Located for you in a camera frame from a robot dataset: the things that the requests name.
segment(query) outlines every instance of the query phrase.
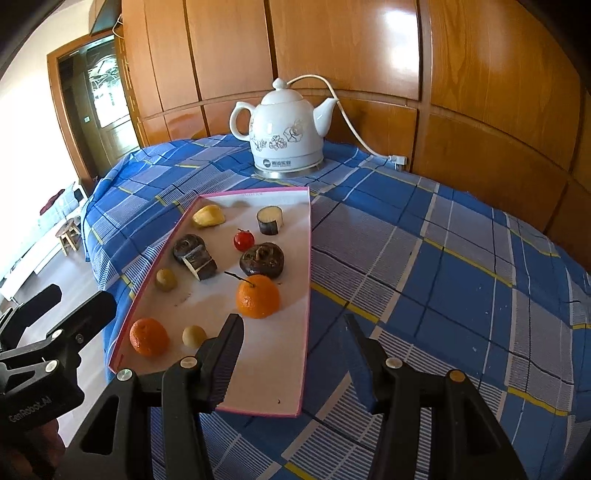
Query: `orange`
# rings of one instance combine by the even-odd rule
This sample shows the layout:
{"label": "orange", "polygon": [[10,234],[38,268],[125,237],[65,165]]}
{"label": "orange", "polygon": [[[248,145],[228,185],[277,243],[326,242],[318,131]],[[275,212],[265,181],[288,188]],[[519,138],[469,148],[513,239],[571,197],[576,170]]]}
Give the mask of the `orange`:
{"label": "orange", "polygon": [[170,344],[166,329],[151,318],[139,319],[131,326],[129,341],[135,351],[144,356],[162,355]]}
{"label": "orange", "polygon": [[252,275],[242,280],[236,291],[236,308],[245,317],[263,319],[277,312],[280,305],[277,285],[264,275]]}

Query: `floral pattern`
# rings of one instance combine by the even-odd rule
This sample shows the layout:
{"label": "floral pattern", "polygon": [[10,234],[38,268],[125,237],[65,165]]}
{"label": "floral pattern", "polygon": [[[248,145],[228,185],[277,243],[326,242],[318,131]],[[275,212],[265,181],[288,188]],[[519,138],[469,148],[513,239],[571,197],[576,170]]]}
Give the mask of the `floral pattern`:
{"label": "floral pattern", "polygon": [[269,142],[269,148],[272,148],[273,150],[287,148],[287,141],[284,138],[281,138],[279,135],[273,135],[271,137],[271,141]]}
{"label": "floral pattern", "polygon": [[283,132],[283,136],[288,142],[298,143],[304,136],[304,127],[301,124],[301,120],[298,119],[291,127],[287,127]]}
{"label": "floral pattern", "polygon": [[251,142],[255,144],[255,148],[257,149],[257,151],[261,151],[263,148],[267,146],[266,140],[257,140],[255,137],[251,138]]}

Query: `white cable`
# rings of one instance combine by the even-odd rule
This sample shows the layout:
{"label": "white cable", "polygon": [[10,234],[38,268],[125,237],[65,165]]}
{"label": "white cable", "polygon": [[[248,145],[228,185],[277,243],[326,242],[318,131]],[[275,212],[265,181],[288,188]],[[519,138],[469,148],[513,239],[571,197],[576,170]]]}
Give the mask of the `white cable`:
{"label": "white cable", "polygon": [[117,35],[117,33],[115,33],[115,27],[119,24],[123,25],[123,22],[121,21],[121,16],[123,14],[119,14],[119,16],[117,17],[117,22],[115,22],[115,25],[113,25],[113,28],[111,28],[111,31],[113,32],[113,35],[115,37],[119,37],[121,40],[123,40],[124,38],[121,35]]}
{"label": "white cable", "polygon": [[357,133],[357,130],[355,129],[355,127],[351,124],[351,120],[349,120],[349,117],[345,113],[345,109],[340,104],[339,97],[336,96],[335,90],[332,88],[332,85],[330,84],[330,82],[327,79],[325,79],[324,77],[321,77],[320,75],[313,75],[313,74],[300,75],[299,77],[296,77],[296,78],[290,80],[289,82],[287,82],[287,85],[289,86],[292,83],[295,83],[295,82],[297,82],[297,81],[299,81],[301,79],[305,79],[305,78],[319,79],[319,80],[322,80],[326,84],[326,86],[329,88],[330,93],[332,94],[333,98],[336,100],[336,104],[339,106],[340,113],[343,115],[343,118],[345,119],[345,122],[349,126],[350,130],[353,132],[353,135],[355,136],[355,138],[357,140],[359,140],[359,143],[361,143],[367,149],[367,151],[369,151],[369,153],[371,153],[372,155],[374,155],[376,157],[387,158],[388,160],[391,160],[394,163],[397,163],[397,164],[400,164],[400,165],[404,165],[405,164],[406,157],[402,157],[401,155],[381,155],[381,154],[377,153],[376,151],[374,151],[373,149],[371,149],[367,145],[367,143],[365,143],[363,141],[363,139]]}

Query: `white ceramic kettle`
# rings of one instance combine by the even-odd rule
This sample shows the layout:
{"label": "white ceramic kettle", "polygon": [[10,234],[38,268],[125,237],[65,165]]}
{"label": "white ceramic kettle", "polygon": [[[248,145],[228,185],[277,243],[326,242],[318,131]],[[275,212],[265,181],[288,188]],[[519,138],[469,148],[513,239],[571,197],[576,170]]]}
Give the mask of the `white ceramic kettle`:
{"label": "white ceramic kettle", "polygon": [[[239,140],[250,141],[255,168],[265,177],[294,176],[317,167],[323,159],[323,138],[328,133],[337,100],[327,98],[316,108],[286,82],[276,79],[272,92],[257,107],[237,102],[230,116],[230,131]],[[236,127],[240,110],[251,113],[248,135]]]}

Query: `floor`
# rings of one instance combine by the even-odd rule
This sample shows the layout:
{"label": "floor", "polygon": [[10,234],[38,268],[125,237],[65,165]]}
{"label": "floor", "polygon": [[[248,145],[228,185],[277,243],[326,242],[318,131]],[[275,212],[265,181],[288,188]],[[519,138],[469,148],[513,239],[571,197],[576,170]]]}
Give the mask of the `floor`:
{"label": "floor", "polygon": [[[92,268],[85,261],[82,250],[79,248],[73,252],[68,248],[67,257],[59,251],[39,275],[31,275],[18,291],[16,300],[25,302],[52,283],[61,288],[61,302],[25,331],[19,345],[44,339],[51,328],[98,291]],[[106,387],[102,335],[92,339],[80,356],[82,363],[77,371],[78,384],[85,393],[85,400],[81,406],[59,418],[60,434],[66,445]]]}

